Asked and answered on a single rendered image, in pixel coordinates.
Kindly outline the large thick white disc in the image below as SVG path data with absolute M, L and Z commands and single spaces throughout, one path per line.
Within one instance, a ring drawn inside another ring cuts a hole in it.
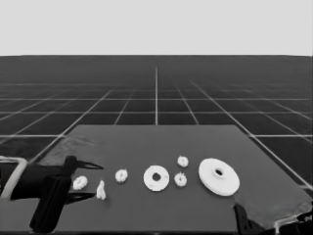
M 232 196 L 240 188 L 240 178 L 227 163 L 214 158 L 201 161 L 199 177 L 202 184 L 219 196 Z

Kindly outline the small white T-shaped piece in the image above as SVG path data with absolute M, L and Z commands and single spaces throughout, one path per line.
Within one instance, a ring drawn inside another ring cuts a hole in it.
M 100 181 L 97 187 L 96 197 L 101 200 L 104 200 L 107 197 L 107 194 L 105 191 L 105 182 L 103 180 Z

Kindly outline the white round carrier with pins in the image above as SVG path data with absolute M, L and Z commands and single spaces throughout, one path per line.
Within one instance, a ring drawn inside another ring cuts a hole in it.
M 149 190 L 160 192 L 169 184 L 169 173 L 167 169 L 161 165 L 151 165 L 144 172 L 143 180 Z

